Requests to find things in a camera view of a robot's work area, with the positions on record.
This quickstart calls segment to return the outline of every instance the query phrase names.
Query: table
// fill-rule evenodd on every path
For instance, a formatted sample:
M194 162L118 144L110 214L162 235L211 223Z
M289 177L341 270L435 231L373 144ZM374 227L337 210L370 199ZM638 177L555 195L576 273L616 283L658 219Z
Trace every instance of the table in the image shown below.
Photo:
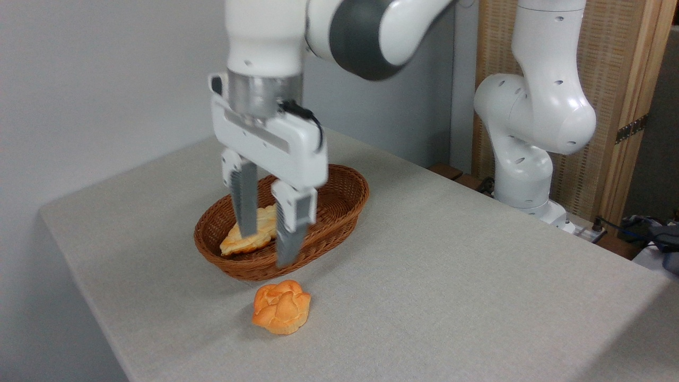
M264 283L194 247L221 198L208 139L41 216L131 381L675 381L679 286L391 154L328 131L371 198L340 246L287 276L291 336L250 323Z

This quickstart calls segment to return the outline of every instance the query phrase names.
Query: bread roll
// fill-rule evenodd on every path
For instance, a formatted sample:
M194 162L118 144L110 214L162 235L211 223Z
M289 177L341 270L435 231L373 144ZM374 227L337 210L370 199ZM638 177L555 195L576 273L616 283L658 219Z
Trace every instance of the bread roll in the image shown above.
M274 334L292 334L309 316L311 295L294 280L261 287L255 295L253 324Z
M238 223L231 228L229 234L219 245L224 256L248 254L265 247L276 238L276 206L257 209L257 234L243 239L240 236Z

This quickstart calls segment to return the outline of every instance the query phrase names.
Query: woven screen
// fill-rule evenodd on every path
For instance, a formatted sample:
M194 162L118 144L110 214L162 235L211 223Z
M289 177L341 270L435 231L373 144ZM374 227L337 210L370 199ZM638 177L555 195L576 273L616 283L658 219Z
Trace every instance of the woven screen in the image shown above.
M517 0L482 0L479 19L477 85L494 73L521 74L511 53ZM580 34L580 79L597 114L597 129L589 145L569 156L551 154L554 162L551 198L569 212L591 219L598 211L610 153L621 123L621 103L629 64L640 28L640 0L588 0ZM488 134L476 117L473 175L494 174Z

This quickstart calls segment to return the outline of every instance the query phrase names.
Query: metal hinge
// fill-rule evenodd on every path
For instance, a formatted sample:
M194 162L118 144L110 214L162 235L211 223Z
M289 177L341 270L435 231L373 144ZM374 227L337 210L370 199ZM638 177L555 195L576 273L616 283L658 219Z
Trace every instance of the metal hinge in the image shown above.
M648 120L648 114L639 118L638 120L623 126L618 130L618 135L615 137L615 144L618 144L627 138L639 133L646 128L646 121Z

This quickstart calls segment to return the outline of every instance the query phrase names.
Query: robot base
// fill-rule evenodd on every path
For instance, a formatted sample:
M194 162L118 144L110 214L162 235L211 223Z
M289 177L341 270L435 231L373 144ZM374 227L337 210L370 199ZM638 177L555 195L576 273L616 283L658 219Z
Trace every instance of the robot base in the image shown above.
M535 208L517 208L519 211L535 216L543 222L561 228L562 230L573 234L575 232L575 225L568 220L568 213L559 203L554 201L547 201L544 205Z

